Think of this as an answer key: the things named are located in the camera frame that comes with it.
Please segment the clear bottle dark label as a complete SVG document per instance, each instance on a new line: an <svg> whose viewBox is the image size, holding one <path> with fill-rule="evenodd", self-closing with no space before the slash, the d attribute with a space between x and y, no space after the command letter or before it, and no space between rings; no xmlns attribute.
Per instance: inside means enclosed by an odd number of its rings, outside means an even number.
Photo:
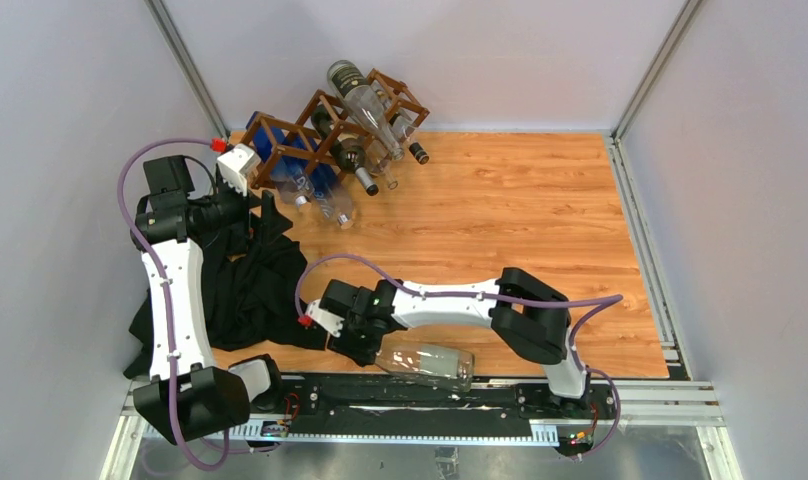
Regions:
<svg viewBox="0 0 808 480"><path fill-rule="evenodd" d="M392 160L404 156L402 145L385 118L384 107L367 77L348 60L335 61L327 70L327 81L350 116L383 145Z"/></svg>
<svg viewBox="0 0 808 480"><path fill-rule="evenodd" d="M408 382L452 392L468 392L475 356L468 351L415 341L384 341L374 364Z"/></svg>

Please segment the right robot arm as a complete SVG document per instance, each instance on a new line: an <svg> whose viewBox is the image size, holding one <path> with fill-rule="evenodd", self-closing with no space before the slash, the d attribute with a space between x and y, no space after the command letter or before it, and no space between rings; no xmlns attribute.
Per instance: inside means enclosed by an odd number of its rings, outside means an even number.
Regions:
<svg viewBox="0 0 808 480"><path fill-rule="evenodd" d="M389 335L428 326L493 331L518 357L538 364L551 403L576 417L591 403L585 364L572 351L575 303L526 271L463 285L430 285L384 275L373 289L332 280L306 315L327 331L329 350L359 366L378 366L413 379L460 382L462 356L446 347L394 348Z"/></svg>

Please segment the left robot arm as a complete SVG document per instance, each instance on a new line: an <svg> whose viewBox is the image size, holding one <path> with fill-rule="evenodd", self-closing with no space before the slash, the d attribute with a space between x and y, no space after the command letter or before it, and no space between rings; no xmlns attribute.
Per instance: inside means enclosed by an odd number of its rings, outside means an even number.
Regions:
<svg viewBox="0 0 808 480"><path fill-rule="evenodd" d="M202 295L203 237L227 227L253 238L265 221L251 214L249 194L257 154L225 153L216 161L213 192L190 198L195 187L186 158L150 160L149 186L136 208L133 241L150 286L153 349L149 382L133 393L136 411L173 445L246 423L253 408L278 411L286 386L270 355L217 367Z"/></svg>

